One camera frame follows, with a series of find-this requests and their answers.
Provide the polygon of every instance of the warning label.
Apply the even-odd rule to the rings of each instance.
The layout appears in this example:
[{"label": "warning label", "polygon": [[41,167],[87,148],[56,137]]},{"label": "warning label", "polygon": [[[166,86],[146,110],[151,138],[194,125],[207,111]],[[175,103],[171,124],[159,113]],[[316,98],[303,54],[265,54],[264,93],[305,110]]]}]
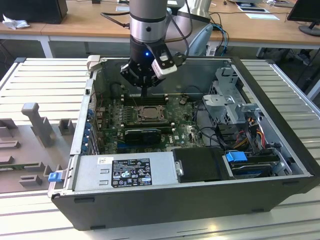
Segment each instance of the warning label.
[{"label": "warning label", "polygon": [[112,161],[114,188],[152,185],[150,159],[128,159]]}]

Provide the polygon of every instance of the motherboard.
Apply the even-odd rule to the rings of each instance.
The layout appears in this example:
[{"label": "motherboard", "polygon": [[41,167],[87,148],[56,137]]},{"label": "motherboard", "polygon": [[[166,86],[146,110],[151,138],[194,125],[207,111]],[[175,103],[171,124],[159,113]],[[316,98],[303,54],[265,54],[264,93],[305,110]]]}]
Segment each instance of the motherboard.
[{"label": "motherboard", "polygon": [[195,101],[181,95],[101,99],[96,110],[100,153],[168,152],[204,147],[195,126]]}]

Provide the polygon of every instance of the blue latch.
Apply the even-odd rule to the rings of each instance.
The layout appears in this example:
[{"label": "blue latch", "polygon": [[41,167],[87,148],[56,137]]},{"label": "blue latch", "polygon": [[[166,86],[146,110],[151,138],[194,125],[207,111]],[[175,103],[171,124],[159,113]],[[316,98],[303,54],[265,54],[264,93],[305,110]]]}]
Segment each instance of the blue latch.
[{"label": "blue latch", "polygon": [[51,172],[48,177],[49,182],[62,182],[62,172]]},{"label": "blue latch", "polygon": [[84,137],[84,138],[82,139],[82,142],[84,142],[85,144],[87,144],[87,143],[89,142],[89,138]]},{"label": "blue latch", "polygon": [[92,125],[89,122],[86,122],[85,125],[84,125],[84,128],[85,129],[91,129],[91,126]]},{"label": "blue latch", "polygon": [[84,151],[84,152],[86,152],[86,151],[88,151],[88,147],[85,146],[85,145],[82,145],[82,146],[81,146],[81,150]]},{"label": "blue latch", "polygon": [[90,130],[89,129],[84,129],[83,134],[85,136],[89,136],[90,135]]},{"label": "blue latch", "polygon": [[228,162],[246,162],[248,161],[246,154],[243,151],[230,151],[226,155]]},{"label": "blue latch", "polygon": [[94,115],[94,111],[92,111],[92,109],[88,109],[88,115],[89,116],[93,116]]}]

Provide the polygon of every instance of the black computer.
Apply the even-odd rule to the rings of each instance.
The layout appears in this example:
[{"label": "black computer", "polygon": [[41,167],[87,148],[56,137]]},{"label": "black computer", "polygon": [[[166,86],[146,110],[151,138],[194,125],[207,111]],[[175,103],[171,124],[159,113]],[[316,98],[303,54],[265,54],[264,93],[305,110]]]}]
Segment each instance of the black computer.
[{"label": "black computer", "polygon": [[300,25],[299,30],[305,34],[320,37],[320,0],[298,0],[290,12],[289,21],[310,22],[311,25]]}]

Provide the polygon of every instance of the blue cable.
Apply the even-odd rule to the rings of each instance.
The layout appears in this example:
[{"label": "blue cable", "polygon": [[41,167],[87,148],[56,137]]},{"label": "blue cable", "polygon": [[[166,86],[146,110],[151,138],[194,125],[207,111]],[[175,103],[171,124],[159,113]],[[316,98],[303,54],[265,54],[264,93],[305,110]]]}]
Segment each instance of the blue cable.
[{"label": "blue cable", "polygon": [[224,53],[225,53],[225,50],[227,49],[227,35],[226,35],[226,32],[221,27],[219,27],[216,24],[212,24],[212,25],[214,27],[216,27],[217,29],[219,29],[221,31],[221,33],[223,34],[223,37],[224,37],[224,47],[223,47],[223,51],[221,53],[221,57],[222,57],[224,55]]}]

